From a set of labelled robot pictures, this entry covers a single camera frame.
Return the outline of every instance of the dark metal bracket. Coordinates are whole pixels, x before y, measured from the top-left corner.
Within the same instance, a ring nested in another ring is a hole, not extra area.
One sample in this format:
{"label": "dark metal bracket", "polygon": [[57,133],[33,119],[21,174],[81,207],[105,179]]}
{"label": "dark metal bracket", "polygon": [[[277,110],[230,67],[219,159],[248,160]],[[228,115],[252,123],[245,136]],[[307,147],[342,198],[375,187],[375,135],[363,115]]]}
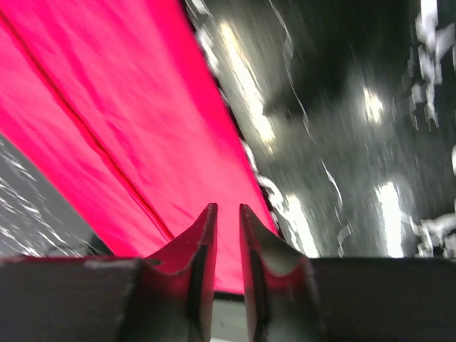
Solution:
{"label": "dark metal bracket", "polygon": [[146,259],[0,263],[1,341],[209,341],[217,206]]}
{"label": "dark metal bracket", "polygon": [[240,207],[241,253],[249,339],[321,341],[308,259]]}

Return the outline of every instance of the gray surface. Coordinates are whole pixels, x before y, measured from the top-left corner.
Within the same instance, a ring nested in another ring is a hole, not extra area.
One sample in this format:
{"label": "gray surface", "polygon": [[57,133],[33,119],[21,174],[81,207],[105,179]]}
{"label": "gray surface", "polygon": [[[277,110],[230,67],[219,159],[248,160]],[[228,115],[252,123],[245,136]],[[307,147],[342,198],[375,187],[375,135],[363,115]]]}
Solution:
{"label": "gray surface", "polygon": [[0,256],[80,256],[93,238],[56,188],[0,136]]}
{"label": "gray surface", "polygon": [[[441,3],[445,26],[454,11]],[[260,173],[288,200],[292,220],[281,225],[299,231],[301,250],[414,255],[410,220],[452,212],[456,198],[451,53],[436,90],[440,127],[429,131],[423,108],[415,111],[419,130],[410,119],[419,1],[206,4],[212,16],[198,25],[212,35],[220,83]]]}
{"label": "gray surface", "polygon": [[211,335],[232,342],[247,342],[245,305],[240,301],[214,300]]}

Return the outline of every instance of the red cloth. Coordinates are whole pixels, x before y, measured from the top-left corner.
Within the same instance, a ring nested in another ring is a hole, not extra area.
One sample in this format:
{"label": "red cloth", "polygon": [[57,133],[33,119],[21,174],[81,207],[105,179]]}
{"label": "red cloth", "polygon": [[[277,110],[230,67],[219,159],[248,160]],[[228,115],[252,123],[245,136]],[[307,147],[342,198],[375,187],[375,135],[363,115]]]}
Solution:
{"label": "red cloth", "polygon": [[216,289],[243,292],[239,204],[274,224],[177,0],[0,0],[0,131],[121,256],[219,205]]}

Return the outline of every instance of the gray floor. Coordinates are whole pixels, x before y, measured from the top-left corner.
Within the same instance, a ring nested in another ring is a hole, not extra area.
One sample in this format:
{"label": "gray floor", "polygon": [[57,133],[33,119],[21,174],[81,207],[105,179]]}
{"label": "gray floor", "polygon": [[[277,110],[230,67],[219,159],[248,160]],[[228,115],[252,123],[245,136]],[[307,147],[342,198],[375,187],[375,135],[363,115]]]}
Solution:
{"label": "gray floor", "polygon": [[93,230],[2,136],[0,170],[0,256],[88,253]]}
{"label": "gray floor", "polygon": [[239,301],[215,300],[212,307],[212,330],[215,339],[247,342],[247,318],[245,305]]}
{"label": "gray floor", "polygon": [[[212,36],[219,82],[260,173],[285,198],[288,240],[298,232],[310,257],[414,255],[410,220],[453,212],[456,198],[451,53],[436,88],[440,127],[410,109],[419,1],[206,4],[211,16],[197,25]],[[454,21],[451,6],[439,1],[437,29]]]}

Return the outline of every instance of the pink fabric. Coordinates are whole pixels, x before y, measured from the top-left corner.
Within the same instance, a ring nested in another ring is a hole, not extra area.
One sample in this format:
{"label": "pink fabric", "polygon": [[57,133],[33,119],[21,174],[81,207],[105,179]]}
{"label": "pink fabric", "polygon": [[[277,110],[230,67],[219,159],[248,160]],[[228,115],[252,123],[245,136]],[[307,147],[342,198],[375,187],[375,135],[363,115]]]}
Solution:
{"label": "pink fabric", "polygon": [[216,289],[243,292],[239,204],[273,223],[176,0],[0,0],[0,131],[117,255],[219,204]]}

